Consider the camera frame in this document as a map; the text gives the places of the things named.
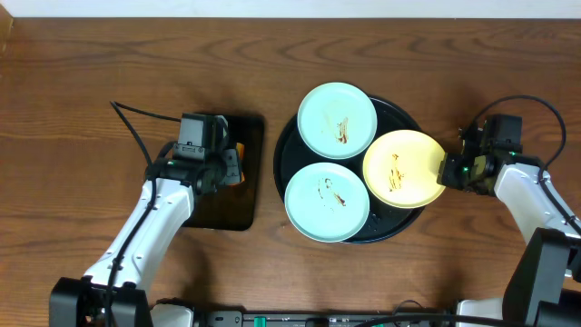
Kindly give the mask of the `green and yellow sponge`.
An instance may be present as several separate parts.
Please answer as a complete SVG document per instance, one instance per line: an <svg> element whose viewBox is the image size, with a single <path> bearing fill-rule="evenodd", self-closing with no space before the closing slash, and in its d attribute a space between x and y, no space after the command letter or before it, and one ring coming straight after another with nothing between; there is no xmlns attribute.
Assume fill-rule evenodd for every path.
<svg viewBox="0 0 581 327"><path fill-rule="evenodd" d="M226 163L226 174L223 183L228 186L243 183L245 181L242 170L242 161L244 156L244 145L241 143L235 144L232 149L226 149L223 152L223 160Z"/></svg>

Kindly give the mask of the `yellow plate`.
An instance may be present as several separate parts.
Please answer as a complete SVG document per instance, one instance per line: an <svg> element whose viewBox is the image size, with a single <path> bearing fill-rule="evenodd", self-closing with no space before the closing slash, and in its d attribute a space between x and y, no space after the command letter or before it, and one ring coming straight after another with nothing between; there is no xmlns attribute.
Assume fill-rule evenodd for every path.
<svg viewBox="0 0 581 327"><path fill-rule="evenodd" d="M375 140L364 155L362 174L370 192L383 203L415 209L445 190L437 182L442 146L427 134L397 130Z"/></svg>

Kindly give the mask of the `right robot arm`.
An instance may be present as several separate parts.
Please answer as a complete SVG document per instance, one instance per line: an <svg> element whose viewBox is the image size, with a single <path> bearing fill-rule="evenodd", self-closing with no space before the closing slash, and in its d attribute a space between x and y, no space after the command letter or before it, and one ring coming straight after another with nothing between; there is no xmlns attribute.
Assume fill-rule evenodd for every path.
<svg viewBox="0 0 581 327"><path fill-rule="evenodd" d="M527 247L504 295L458 303L457 325L498 320L519 326L577 326L580 294L563 287L580 279L580 222L536 157L494 150L446 154L438 183L502 202Z"/></svg>

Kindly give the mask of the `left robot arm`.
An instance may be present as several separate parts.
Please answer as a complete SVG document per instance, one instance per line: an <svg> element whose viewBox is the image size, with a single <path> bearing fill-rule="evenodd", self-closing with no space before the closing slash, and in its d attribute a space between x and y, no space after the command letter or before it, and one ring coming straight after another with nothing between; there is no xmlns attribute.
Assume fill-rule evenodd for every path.
<svg viewBox="0 0 581 327"><path fill-rule="evenodd" d="M196 157L169 143L146 169L138 203L101 258L80 279L61 278L50 294L52 326L193 326L195 310L178 300L150 305L153 279L173 237L199 197L242 182L243 145Z"/></svg>

